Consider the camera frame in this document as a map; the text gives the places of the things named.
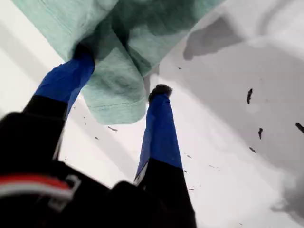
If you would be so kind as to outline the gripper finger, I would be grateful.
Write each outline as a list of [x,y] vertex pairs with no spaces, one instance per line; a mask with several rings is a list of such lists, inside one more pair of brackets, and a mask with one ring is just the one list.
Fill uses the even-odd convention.
[[95,69],[92,52],[78,44],[71,59],[46,74],[31,100],[22,111],[30,123],[66,122],[81,89]]
[[195,228],[195,212],[182,167],[173,112],[172,89],[157,85],[149,94],[135,185],[154,197],[166,228]]

